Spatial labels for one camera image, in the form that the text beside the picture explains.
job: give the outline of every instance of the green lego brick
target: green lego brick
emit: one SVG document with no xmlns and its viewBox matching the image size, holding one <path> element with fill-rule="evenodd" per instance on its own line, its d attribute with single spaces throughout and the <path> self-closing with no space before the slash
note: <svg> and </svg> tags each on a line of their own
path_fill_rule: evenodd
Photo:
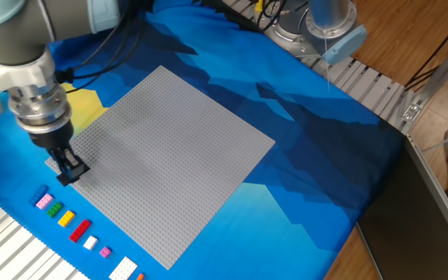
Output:
<svg viewBox="0 0 448 280">
<path fill-rule="evenodd" d="M 53 206 L 47 211 L 47 214 L 53 218 L 56 216 L 56 214 L 63 208 L 63 204 L 60 202 L 57 202 L 53 204 Z"/>
</svg>

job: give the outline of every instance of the black panel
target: black panel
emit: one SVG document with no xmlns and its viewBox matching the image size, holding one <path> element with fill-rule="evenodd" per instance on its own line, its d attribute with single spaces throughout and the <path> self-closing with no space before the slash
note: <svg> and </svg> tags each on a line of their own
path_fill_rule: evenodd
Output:
<svg viewBox="0 0 448 280">
<path fill-rule="evenodd" d="M 448 222 L 416 155 L 408 142 L 385 191 L 359 221 L 384 280 L 448 280 Z"/>
</svg>

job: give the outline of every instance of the gray lego baseplate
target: gray lego baseplate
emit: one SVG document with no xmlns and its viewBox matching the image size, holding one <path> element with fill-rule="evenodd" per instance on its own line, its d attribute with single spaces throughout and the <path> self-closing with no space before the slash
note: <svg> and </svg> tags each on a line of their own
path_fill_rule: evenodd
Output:
<svg viewBox="0 0 448 280">
<path fill-rule="evenodd" d="M 170 269 L 274 143 L 160 66 L 72 139 L 72 186 Z"/>
</svg>

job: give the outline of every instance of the yellow triangle pattern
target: yellow triangle pattern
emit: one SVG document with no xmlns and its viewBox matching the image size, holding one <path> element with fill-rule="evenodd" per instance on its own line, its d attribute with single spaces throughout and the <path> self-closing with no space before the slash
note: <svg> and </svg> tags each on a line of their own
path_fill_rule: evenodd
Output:
<svg viewBox="0 0 448 280">
<path fill-rule="evenodd" d="M 70 84 L 62 84 L 65 90 L 74 89 Z M 81 89 L 67 94 L 67 100 L 72 107 L 72 124 L 74 135 L 79 134 L 94 122 L 108 108 L 103 107 L 98 94 L 94 90 Z"/>
</svg>

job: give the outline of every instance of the wooden floor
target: wooden floor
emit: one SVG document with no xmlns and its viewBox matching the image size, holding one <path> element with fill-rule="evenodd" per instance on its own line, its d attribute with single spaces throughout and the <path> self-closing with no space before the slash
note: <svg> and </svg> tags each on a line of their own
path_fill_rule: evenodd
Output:
<svg viewBox="0 0 448 280">
<path fill-rule="evenodd" d="M 448 1 L 354 0 L 368 39 L 355 58 L 396 82 L 405 84 L 448 34 Z M 448 55 L 448 41 L 425 67 L 439 65 Z M 443 140 L 448 129 L 448 81 L 422 112 L 411 131 L 425 149 Z M 448 188 L 443 147 L 425 154 L 442 187 Z M 352 231 L 326 280 L 380 279 L 356 229 Z"/>
</svg>

